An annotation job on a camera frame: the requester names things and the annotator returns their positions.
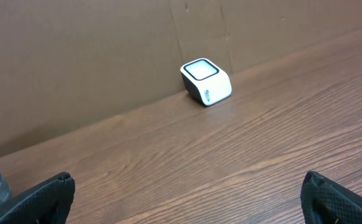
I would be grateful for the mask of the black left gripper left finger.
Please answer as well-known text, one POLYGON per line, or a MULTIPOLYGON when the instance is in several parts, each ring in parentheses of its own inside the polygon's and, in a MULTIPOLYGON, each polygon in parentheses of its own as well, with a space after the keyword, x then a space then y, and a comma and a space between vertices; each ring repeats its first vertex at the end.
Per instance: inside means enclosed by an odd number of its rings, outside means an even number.
POLYGON ((0 204, 0 223, 64 224, 74 194, 75 180, 61 172, 0 204))

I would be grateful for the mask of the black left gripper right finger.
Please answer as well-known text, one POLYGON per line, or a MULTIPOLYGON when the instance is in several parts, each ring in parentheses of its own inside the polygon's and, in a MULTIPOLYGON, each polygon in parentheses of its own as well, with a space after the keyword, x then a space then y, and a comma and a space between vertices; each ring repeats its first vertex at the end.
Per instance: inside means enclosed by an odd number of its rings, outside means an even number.
POLYGON ((307 172, 300 200, 306 224, 362 223, 362 197, 317 172, 307 172))

